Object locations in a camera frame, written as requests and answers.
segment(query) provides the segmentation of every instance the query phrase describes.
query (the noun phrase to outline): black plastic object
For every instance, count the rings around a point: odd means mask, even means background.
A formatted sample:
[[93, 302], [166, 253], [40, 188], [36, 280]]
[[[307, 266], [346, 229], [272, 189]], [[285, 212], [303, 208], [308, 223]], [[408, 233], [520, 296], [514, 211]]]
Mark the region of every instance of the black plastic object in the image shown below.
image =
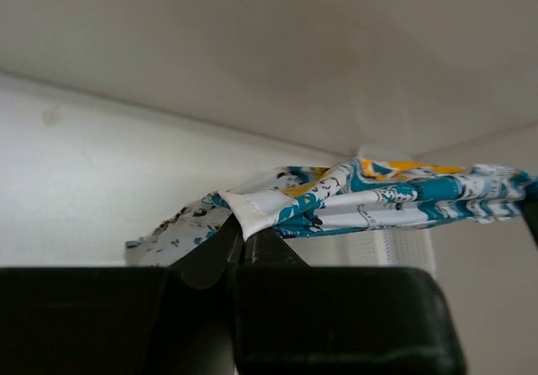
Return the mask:
[[466, 371], [446, 301], [418, 269], [241, 267], [235, 285], [242, 375]]
[[3, 269], [0, 291], [3, 374], [231, 375], [234, 350], [241, 375], [465, 371], [425, 272], [309, 267], [233, 216], [170, 267]]
[[527, 201], [523, 203], [523, 217], [536, 246], [538, 247], [538, 202]]
[[0, 271], [4, 374], [140, 373], [164, 269]]

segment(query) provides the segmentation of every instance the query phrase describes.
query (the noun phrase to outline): cloth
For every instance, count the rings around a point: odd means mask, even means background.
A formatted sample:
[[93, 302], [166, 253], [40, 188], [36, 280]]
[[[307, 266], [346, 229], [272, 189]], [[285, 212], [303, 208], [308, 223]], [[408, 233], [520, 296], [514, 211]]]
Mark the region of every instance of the cloth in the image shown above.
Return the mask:
[[232, 212], [245, 239], [271, 226], [286, 239], [418, 230], [461, 219], [490, 223], [521, 214], [525, 198], [538, 199], [538, 179], [508, 166], [465, 169], [368, 159], [332, 168], [287, 166], [210, 193], [126, 246], [143, 248], [141, 266], [166, 266], [207, 240]]

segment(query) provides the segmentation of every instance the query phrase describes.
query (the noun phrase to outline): white wall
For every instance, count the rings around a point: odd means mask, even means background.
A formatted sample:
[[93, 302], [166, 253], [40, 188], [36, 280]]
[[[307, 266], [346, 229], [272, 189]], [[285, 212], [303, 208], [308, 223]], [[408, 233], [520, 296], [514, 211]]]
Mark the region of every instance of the white wall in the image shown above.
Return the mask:
[[538, 0], [0, 0], [0, 69], [342, 154], [416, 155], [538, 121], [537, 14]]
[[335, 157], [0, 76], [0, 266], [122, 264], [183, 204]]
[[[492, 162], [538, 173], [538, 127], [424, 155], [470, 166]], [[522, 219], [433, 229], [438, 278], [472, 375], [538, 373], [538, 250]]]

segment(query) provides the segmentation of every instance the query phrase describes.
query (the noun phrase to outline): teal and white fabric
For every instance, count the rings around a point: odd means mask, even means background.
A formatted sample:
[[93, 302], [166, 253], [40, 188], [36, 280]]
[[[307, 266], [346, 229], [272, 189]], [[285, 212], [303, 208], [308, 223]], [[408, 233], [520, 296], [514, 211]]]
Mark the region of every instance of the teal and white fabric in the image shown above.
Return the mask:
[[230, 214], [245, 239], [268, 227], [282, 238], [378, 229], [429, 228], [461, 219], [479, 223], [521, 214], [538, 199], [538, 179], [512, 167], [470, 169], [351, 159], [332, 168], [288, 166], [242, 187], [210, 193], [127, 243], [142, 266], [166, 266], [213, 235]]

